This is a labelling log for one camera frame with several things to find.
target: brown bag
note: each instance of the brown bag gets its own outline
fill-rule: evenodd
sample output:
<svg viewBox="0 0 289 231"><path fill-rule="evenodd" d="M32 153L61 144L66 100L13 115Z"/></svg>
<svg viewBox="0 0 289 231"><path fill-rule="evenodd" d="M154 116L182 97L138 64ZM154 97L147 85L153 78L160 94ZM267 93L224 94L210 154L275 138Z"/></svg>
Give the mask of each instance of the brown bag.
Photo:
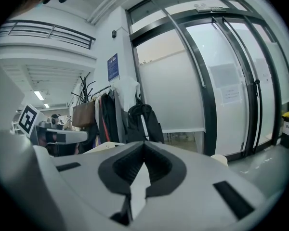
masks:
<svg viewBox="0 0 289 231"><path fill-rule="evenodd" d="M78 128L85 128L95 123L95 104L94 102L83 103L73 107L72 125Z"/></svg>

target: ceiling light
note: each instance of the ceiling light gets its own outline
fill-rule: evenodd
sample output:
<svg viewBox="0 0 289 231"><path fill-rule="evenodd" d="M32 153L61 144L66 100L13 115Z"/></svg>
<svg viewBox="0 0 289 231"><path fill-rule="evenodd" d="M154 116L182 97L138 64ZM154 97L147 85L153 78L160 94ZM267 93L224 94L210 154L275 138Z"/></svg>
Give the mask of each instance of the ceiling light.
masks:
<svg viewBox="0 0 289 231"><path fill-rule="evenodd" d="M39 91L35 91L34 93L40 100L44 100Z"/></svg>

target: blue sign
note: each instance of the blue sign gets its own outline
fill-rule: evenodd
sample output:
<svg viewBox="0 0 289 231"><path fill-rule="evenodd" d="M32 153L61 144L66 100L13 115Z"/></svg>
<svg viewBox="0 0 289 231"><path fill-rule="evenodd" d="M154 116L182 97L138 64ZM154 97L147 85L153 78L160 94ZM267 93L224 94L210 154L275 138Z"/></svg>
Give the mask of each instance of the blue sign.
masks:
<svg viewBox="0 0 289 231"><path fill-rule="evenodd" d="M118 53L107 61L108 81L119 76Z"/></svg>

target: floor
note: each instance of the floor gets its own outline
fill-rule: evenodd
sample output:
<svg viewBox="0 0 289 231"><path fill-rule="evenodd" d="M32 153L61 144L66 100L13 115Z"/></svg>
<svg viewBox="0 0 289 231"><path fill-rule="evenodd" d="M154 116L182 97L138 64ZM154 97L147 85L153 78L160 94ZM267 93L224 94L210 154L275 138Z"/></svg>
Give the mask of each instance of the floor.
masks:
<svg viewBox="0 0 289 231"><path fill-rule="evenodd" d="M289 180L289 149L277 145L228 163L229 168L253 183L269 198Z"/></svg>

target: balcony railing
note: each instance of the balcony railing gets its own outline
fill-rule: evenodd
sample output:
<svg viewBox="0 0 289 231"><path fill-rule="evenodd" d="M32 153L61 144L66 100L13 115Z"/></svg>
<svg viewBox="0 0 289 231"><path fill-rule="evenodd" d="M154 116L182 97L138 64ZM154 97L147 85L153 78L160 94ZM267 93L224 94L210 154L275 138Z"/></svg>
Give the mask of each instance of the balcony railing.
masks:
<svg viewBox="0 0 289 231"><path fill-rule="evenodd" d="M0 37L4 36L31 36L54 39L89 50L92 42L95 42L95 38L76 30L52 23L30 20L10 20L5 22L0 28Z"/></svg>

